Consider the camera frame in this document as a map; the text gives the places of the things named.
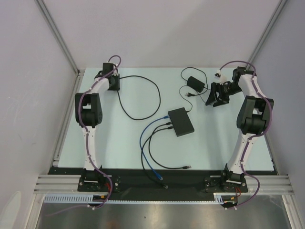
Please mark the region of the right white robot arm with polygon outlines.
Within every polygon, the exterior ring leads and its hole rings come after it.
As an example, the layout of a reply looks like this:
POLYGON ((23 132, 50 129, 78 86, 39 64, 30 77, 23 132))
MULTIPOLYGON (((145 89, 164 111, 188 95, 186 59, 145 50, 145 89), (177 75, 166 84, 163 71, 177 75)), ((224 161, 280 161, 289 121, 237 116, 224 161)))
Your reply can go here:
POLYGON ((242 92, 244 101, 238 113, 236 126, 239 136, 234 152, 221 171, 216 185, 225 192, 233 192, 246 185, 245 165, 257 138, 265 135, 272 121, 273 99, 267 98, 257 83, 255 71, 237 67, 232 81, 212 83, 206 105, 228 104, 230 96, 242 92))

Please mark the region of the black network switch box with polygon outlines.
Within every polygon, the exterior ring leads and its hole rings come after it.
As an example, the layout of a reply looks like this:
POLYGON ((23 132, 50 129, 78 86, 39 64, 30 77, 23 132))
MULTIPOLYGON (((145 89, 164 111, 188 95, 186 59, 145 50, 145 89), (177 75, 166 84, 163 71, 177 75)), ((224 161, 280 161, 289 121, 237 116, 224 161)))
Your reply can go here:
POLYGON ((194 127, 184 107, 169 111, 168 116, 177 137, 194 132, 194 127))

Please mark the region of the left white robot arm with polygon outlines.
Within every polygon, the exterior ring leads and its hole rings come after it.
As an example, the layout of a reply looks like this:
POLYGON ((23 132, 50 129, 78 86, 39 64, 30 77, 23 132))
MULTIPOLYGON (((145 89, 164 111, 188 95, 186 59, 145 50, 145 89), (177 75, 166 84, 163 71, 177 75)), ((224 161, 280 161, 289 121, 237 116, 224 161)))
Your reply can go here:
POLYGON ((103 189, 105 179, 110 177, 102 171, 97 162, 95 132, 102 123, 103 113, 99 89, 107 86, 106 91, 115 85, 119 78, 118 63, 106 62, 94 78, 93 84, 83 93, 75 94, 75 119, 81 127, 85 142, 85 174, 89 175, 88 185, 95 191, 103 189))

